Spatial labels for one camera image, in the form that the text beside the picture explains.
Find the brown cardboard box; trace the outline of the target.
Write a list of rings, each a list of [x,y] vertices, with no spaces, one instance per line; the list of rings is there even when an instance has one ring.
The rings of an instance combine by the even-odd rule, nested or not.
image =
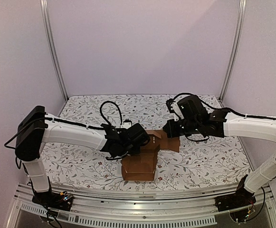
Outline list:
[[[168,138],[163,130],[147,130],[150,142],[140,149],[140,154],[121,160],[124,181],[153,181],[160,150],[180,151],[180,138]]]

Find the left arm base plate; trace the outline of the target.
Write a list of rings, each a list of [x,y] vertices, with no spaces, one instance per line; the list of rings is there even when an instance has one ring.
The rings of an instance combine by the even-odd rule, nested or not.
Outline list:
[[[55,193],[52,189],[49,189],[47,192],[36,192],[33,189],[33,194],[32,202],[45,208],[54,208],[64,211],[71,210],[74,199],[72,193],[68,193],[67,191]]]

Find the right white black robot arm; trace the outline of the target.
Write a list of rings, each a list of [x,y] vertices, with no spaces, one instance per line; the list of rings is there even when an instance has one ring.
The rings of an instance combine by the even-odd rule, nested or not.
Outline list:
[[[276,117],[241,114],[231,108],[212,108],[197,95],[183,93],[183,99],[171,98],[166,106],[174,118],[167,121],[163,130],[168,138],[189,137],[201,134],[204,138],[248,137],[276,143]],[[255,171],[242,178],[236,193],[231,197],[235,207],[242,207],[264,184],[276,177],[276,153]]]

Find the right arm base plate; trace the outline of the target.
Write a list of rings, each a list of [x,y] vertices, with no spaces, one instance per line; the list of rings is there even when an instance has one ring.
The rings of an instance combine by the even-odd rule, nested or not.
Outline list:
[[[232,193],[218,196],[215,198],[215,206],[218,211],[227,211],[256,203],[254,194],[250,193]]]

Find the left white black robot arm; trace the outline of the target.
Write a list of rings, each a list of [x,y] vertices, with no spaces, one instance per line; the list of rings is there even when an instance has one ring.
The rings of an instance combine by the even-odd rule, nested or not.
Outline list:
[[[34,195],[46,206],[53,206],[57,199],[40,158],[42,144],[52,142],[85,146],[109,154],[107,160],[113,161],[139,154],[150,137],[138,123],[121,128],[110,123],[90,126],[48,114],[43,106],[38,105],[18,125],[17,133],[4,147],[11,148],[9,144],[12,141],[16,142],[12,149],[28,172]]]

